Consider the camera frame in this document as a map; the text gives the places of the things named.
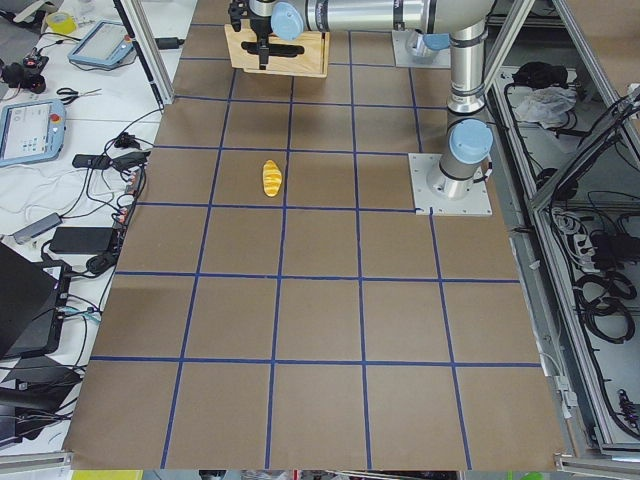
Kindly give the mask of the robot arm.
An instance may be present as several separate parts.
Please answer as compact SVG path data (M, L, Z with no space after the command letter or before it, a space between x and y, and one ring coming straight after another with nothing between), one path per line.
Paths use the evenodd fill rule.
M238 32L244 20L255 35L245 49L265 70L273 56L292 57L292 42L306 31L404 31L445 35L450 48L447 108L460 121L448 127L447 150L426 175L429 189L441 198L461 200L487 159L493 134L468 117L485 107L484 43L490 1L231 1L228 15Z
M416 60L426 60L447 50L449 46L450 35L448 33L428 34L419 29L414 29L405 42L406 51Z

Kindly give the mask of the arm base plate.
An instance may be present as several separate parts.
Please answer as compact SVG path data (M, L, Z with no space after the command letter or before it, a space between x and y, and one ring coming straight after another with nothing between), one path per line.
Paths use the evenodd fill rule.
M422 69L451 67L450 36L424 34L419 30L392 33L395 66Z
M409 153L409 173L417 215L488 217L493 211L484 172L478 166L467 180L453 180L440 169L441 154Z

